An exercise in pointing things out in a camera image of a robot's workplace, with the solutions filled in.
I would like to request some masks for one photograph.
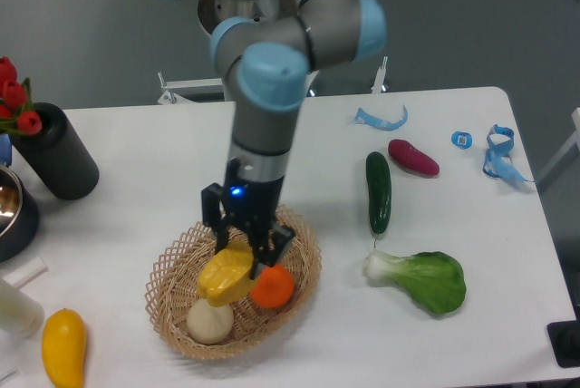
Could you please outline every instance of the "robotic arm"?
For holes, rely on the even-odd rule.
[[[276,221],[276,207],[306,75],[378,53],[386,42],[386,21],[376,0],[295,1],[296,15],[261,20],[252,17],[260,3],[240,0],[239,5],[254,7],[246,10],[249,15],[224,19],[210,40],[212,62],[236,112],[224,184],[201,193],[203,222],[216,235],[216,251],[227,245],[230,227],[247,234],[252,278],[277,263],[295,236]]]

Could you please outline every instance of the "fake fruit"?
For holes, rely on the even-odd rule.
[[[57,311],[43,330],[43,363],[56,388],[82,388],[87,334],[80,315],[71,309]]]
[[[389,155],[406,170],[411,170],[427,177],[439,175],[439,164],[407,141],[395,139],[389,142]]]
[[[211,306],[224,306],[241,299],[256,283],[249,278],[253,261],[252,249],[246,242],[230,241],[199,274],[199,296]]]
[[[18,73],[16,72],[15,66],[10,62],[10,59],[6,56],[0,58],[0,89],[2,89],[4,82],[15,82],[17,77]]]
[[[421,252],[410,257],[395,257],[374,250],[362,271],[373,280],[392,280],[411,298],[434,314],[458,309],[467,288],[461,264],[443,252]]]
[[[2,98],[7,107],[18,109],[26,102],[26,90],[18,82],[8,80],[2,86]]]
[[[250,291],[250,297],[264,308],[278,308],[285,305],[294,293],[294,278],[281,264],[266,267]]]
[[[33,136],[38,134],[43,128],[43,123],[40,120],[37,112],[27,110],[23,112],[16,120],[16,126],[22,134]]]
[[[194,340],[215,344],[227,337],[234,325],[234,312],[229,305],[211,306],[198,299],[188,312],[188,330]]]
[[[391,219],[391,171],[387,159],[380,152],[366,158],[366,183],[369,189],[369,221],[377,235],[387,230]]]

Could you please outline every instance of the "purple sweet potato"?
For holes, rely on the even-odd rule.
[[[395,139],[389,143],[389,155],[402,168],[428,177],[439,175],[439,164],[407,141]]]

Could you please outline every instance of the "cucumber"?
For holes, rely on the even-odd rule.
[[[369,221],[377,235],[387,230],[391,218],[391,171],[380,152],[366,158],[366,183],[369,190]]]

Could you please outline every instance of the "bok choy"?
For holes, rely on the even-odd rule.
[[[467,291],[461,264],[442,252],[395,257],[374,250],[364,261],[363,273],[373,280],[396,282],[434,314],[458,309]]]

